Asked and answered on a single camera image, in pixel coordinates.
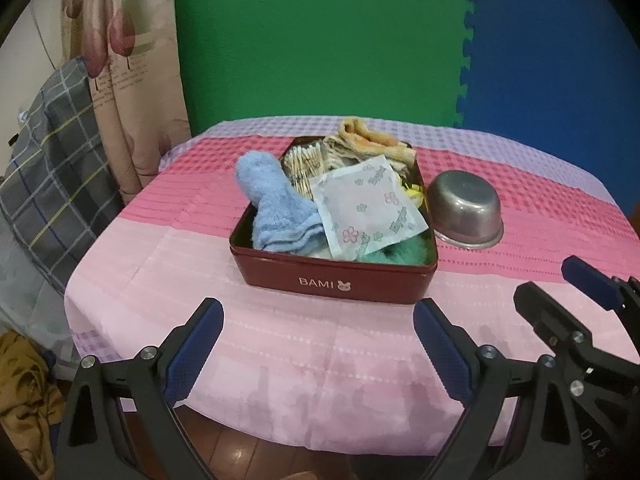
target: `plaid pillow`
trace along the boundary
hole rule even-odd
[[[0,183],[0,209],[44,277],[63,292],[123,207],[95,121],[81,58],[44,83]]]

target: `curtain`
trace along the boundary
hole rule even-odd
[[[191,138],[174,0],[61,0],[65,61],[83,56],[102,143],[125,203]]]

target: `green foam mat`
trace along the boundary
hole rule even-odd
[[[191,131],[271,115],[451,126],[466,0],[175,0]]]

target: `green fluffy cloth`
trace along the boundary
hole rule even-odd
[[[425,240],[422,236],[417,235],[379,251],[365,254],[356,261],[368,264],[424,266],[434,261],[435,253],[433,239]]]

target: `pink tablecloth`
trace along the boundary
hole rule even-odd
[[[172,164],[113,221],[69,281],[65,306],[80,353],[130,358],[162,342],[212,296],[224,305],[225,327],[189,406],[283,444],[437,452],[462,409],[415,337],[411,307],[253,288],[228,249],[247,203],[233,178],[238,156],[250,149],[279,155],[291,137],[334,132],[339,120],[233,121],[175,148],[163,167]],[[597,345],[636,358],[616,316],[560,275],[562,260],[577,254],[606,274],[640,276],[640,241],[595,177],[490,134],[368,121],[417,148],[425,181],[464,169],[500,194],[505,233],[498,246],[465,251],[438,241],[428,295],[453,323],[478,344],[535,360],[548,349],[512,301],[519,283],[535,280],[591,328]]]

